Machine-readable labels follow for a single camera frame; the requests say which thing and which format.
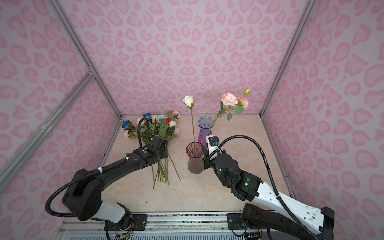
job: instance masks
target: glass vase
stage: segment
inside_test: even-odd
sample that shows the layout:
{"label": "glass vase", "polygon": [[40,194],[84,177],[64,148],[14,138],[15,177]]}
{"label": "glass vase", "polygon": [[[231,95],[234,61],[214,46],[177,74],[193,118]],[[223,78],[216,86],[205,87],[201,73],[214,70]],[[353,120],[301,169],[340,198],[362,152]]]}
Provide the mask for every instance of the glass vase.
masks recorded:
{"label": "glass vase", "polygon": [[199,142],[191,142],[185,150],[189,157],[188,170],[193,174],[199,174],[204,170],[203,148]]}
{"label": "glass vase", "polygon": [[197,121],[197,124],[200,127],[200,133],[199,133],[199,137],[197,138],[197,141],[200,142],[204,147],[208,147],[206,136],[209,136],[212,134],[212,128],[211,129],[209,128],[211,127],[211,124],[213,123],[213,121],[214,120],[211,117],[201,117]]}

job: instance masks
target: blue rose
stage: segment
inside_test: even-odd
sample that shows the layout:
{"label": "blue rose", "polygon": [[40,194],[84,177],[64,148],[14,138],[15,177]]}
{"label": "blue rose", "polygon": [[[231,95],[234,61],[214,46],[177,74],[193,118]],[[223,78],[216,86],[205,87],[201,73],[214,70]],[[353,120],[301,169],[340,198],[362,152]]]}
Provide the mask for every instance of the blue rose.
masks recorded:
{"label": "blue rose", "polygon": [[143,115],[143,117],[145,117],[145,118],[151,118],[152,115],[151,115],[151,113],[146,113],[146,114]]}
{"label": "blue rose", "polygon": [[128,126],[129,125],[131,125],[132,123],[130,122],[130,121],[124,121],[123,123],[122,123],[122,127],[124,128],[124,129],[126,129],[126,128],[128,128]]}

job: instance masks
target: heart pattern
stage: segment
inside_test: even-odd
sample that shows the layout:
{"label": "heart pattern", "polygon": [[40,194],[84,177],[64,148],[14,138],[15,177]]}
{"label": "heart pattern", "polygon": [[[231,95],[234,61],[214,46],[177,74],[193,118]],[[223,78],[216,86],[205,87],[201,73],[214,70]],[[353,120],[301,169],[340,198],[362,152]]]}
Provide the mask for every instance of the heart pattern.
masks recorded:
{"label": "heart pattern", "polygon": [[245,87],[253,90],[247,113],[259,113],[305,1],[61,4],[123,114],[163,113],[171,105],[188,113],[186,94],[197,113],[216,113],[219,95]]}
{"label": "heart pattern", "polygon": [[265,122],[293,190],[335,239],[384,238],[384,5],[322,0]]}
{"label": "heart pattern", "polygon": [[[64,218],[48,215],[45,201],[77,170],[97,167],[116,121],[103,93],[92,81],[0,195],[1,239],[56,236]],[[51,207],[68,212],[61,203],[62,196],[55,198]]]}
{"label": "heart pattern", "polygon": [[45,1],[4,1],[0,9],[2,171],[87,69]]}

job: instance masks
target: black and white robotic arm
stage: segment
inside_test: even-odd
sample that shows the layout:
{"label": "black and white robotic arm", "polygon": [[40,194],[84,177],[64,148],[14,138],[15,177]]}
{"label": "black and white robotic arm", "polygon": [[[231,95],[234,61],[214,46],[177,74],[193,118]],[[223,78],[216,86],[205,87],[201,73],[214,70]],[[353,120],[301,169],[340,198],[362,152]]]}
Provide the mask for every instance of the black and white robotic arm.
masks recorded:
{"label": "black and white robotic arm", "polygon": [[[255,205],[246,204],[241,215],[243,225],[251,229],[257,226],[273,228],[299,239],[333,240],[332,209],[311,207],[277,191],[276,187],[273,187],[271,175],[272,186],[257,176],[239,169],[237,161],[225,150],[220,149],[228,139],[219,145],[218,137],[213,135],[207,137],[208,149],[204,148],[204,168],[212,168],[222,185],[230,188],[234,196],[240,200],[249,200],[275,211],[263,211]],[[46,211],[53,216],[77,217],[81,221],[105,220],[106,225],[109,222],[120,230],[132,228],[129,209],[119,203],[102,201],[101,192],[127,174],[151,166],[167,157],[167,144],[162,137],[153,136],[151,144],[134,150],[117,162],[91,171],[85,169],[77,171],[71,182],[48,198]],[[71,214],[58,213],[50,207],[52,200],[65,189],[67,190],[62,202],[72,212]]]}

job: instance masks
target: marble tabletop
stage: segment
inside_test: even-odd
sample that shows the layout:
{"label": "marble tabletop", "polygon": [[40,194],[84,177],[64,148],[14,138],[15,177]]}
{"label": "marble tabletop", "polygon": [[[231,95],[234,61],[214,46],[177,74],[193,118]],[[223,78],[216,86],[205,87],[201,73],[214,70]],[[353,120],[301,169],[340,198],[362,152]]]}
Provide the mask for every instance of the marble tabletop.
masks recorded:
{"label": "marble tabletop", "polygon": [[[200,128],[197,120],[202,116],[212,114],[194,114],[196,138]],[[128,116],[125,120],[136,122],[139,116]],[[192,211],[238,211],[245,203],[223,187],[211,169],[200,174],[188,171],[188,156],[185,148],[193,142],[192,122],[190,115],[184,114],[177,121],[181,135],[169,143],[169,154],[177,168],[181,181],[174,168],[169,166],[169,185],[156,182],[152,191],[153,179],[151,167],[135,171],[111,184],[103,191],[102,199],[108,202],[119,202],[132,212],[192,212]],[[259,115],[237,115],[230,122],[226,118],[219,119],[212,128],[212,133],[221,141],[236,134],[247,135],[255,139],[262,147],[275,180],[277,189],[289,195],[285,181],[272,151],[268,137]],[[120,128],[106,165],[125,157],[139,147],[137,139],[124,139],[124,129]],[[223,147],[234,160],[238,161],[240,169],[250,172],[270,184],[265,165],[256,146],[246,139],[228,141]]]}

